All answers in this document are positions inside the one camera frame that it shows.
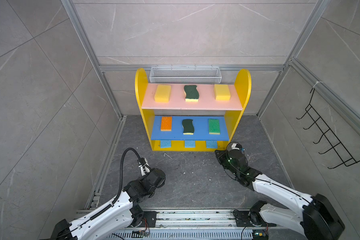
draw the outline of pink shelf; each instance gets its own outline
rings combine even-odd
[[[171,85],[171,95],[168,103],[156,103],[154,96],[157,88],[156,83],[149,83],[145,92],[143,109],[184,109],[184,110],[238,110],[241,111],[239,96],[237,95],[234,85],[228,85],[231,92],[229,101],[216,101],[213,91],[213,84],[195,84],[199,92],[198,102],[186,102],[184,85],[186,84],[169,84]]]

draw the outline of blue sponge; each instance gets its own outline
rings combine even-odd
[[[205,141],[206,142],[206,148],[214,148],[217,149],[217,141]]]
[[[192,140],[185,140],[184,147],[186,147],[186,148],[196,147],[196,142],[192,141]]]
[[[160,148],[168,148],[171,146],[171,140],[160,140]]]

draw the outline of hook rack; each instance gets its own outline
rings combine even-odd
[[[344,144],[340,141],[340,139],[336,136],[336,134],[332,131],[332,129],[328,126],[328,124],[324,121],[324,119],[320,116],[320,114],[316,111],[316,109],[311,105],[311,101],[312,101],[312,97],[313,97],[313,94],[314,94],[314,92],[315,92],[315,89],[314,88],[312,88],[311,89],[311,91],[309,92],[309,93],[312,93],[312,95],[311,95],[311,99],[309,100],[309,104],[308,104],[308,106],[305,108],[305,113],[304,113],[304,115],[301,117],[301,118],[296,118],[296,119],[298,119],[298,120],[300,120],[300,119],[302,119],[306,114],[308,114],[309,115],[309,117],[313,120],[313,123],[311,124],[311,126],[309,126],[308,128],[305,128],[305,127],[303,127],[303,129],[304,130],[308,130],[308,129],[310,129],[313,125],[316,125],[318,128],[319,128],[319,130],[321,131],[321,137],[320,137],[320,139],[317,141],[317,142],[313,142],[314,144],[318,144],[320,141],[321,141],[321,139],[323,138],[323,137],[325,137],[326,139],[327,139],[327,141],[329,142],[329,144],[331,145],[331,148],[329,148],[327,151],[325,151],[325,152],[319,152],[319,154],[325,154],[325,153],[327,153],[328,151],[330,151],[331,149],[333,149],[335,152],[336,152],[336,154],[337,154],[337,156],[339,156],[339,158],[340,158],[340,160],[341,160],[341,162],[342,163],[340,163],[339,165],[337,165],[337,166],[335,166],[335,167],[328,167],[328,169],[334,169],[334,168],[336,168],[336,167],[338,167],[338,166],[340,166],[340,165],[345,165],[346,167],[349,167],[349,166],[351,166],[351,165],[353,165],[353,164],[356,164],[356,163],[358,163],[358,162],[360,162],[360,160],[359,161],[356,161],[356,159],[352,156],[352,154],[347,150],[347,148],[344,146]],[[317,114],[317,116],[319,116],[316,120],[311,116],[311,114],[308,112],[309,110],[313,110],[316,114]],[[324,124],[327,126],[327,128],[328,128],[328,130],[326,130],[325,132],[321,129],[321,127],[317,124],[317,121],[319,120],[319,119],[321,119],[323,122],[324,122]],[[335,145],[328,139],[328,137],[326,136],[326,133],[327,132],[331,132],[335,137],[336,137],[336,140],[338,141]],[[347,153],[350,155],[350,159],[348,159],[348,160],[346,160],[346,161],[344,161],[343,160],[343,158],[340,156],[340,154],[338,153],[338,151],[336,150],[336,146],[339,146],[340,145],[340,147],[343,147],[346,151],[347,151]]]

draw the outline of robotic arm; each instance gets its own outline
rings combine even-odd
[[[129,182],[122,190],[122,169],[127,151],[138,157],[142,176]],[[120,186],[118,194],[91,213],[68,223],[62,220],[55,225],[51,240],[96,240],[104,239],[114,231],[138,226],[144,212],[139,203],[154,195],[155,189],[165,184],[165,173],[151,169],[145,158],[140,158],[133,148],[124,151],[120,161]]]
[[[343,222],[326,197],[298,192],[249,167],[239,143],[231,142],[226,150],[216,150],[215,154],[224,170],[231,172],[232,179],[288,208],[282,209],[259,201],[248,216],[253,225],[260,225],[262,220],[275,223],[299,232],[309,240],[336,240],[344,231]]]

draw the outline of yellow bottom shelf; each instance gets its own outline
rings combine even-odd
[[[206,148],[205,141],[195,141],[196,147],[184,147],[184,141],[171,141],[172,147],[160,148],[159,140],[152,140],[153,151],[184,151],[184,152],[213,152],[215,150],[225,150],[228,141],[217,141],[217,149]]]

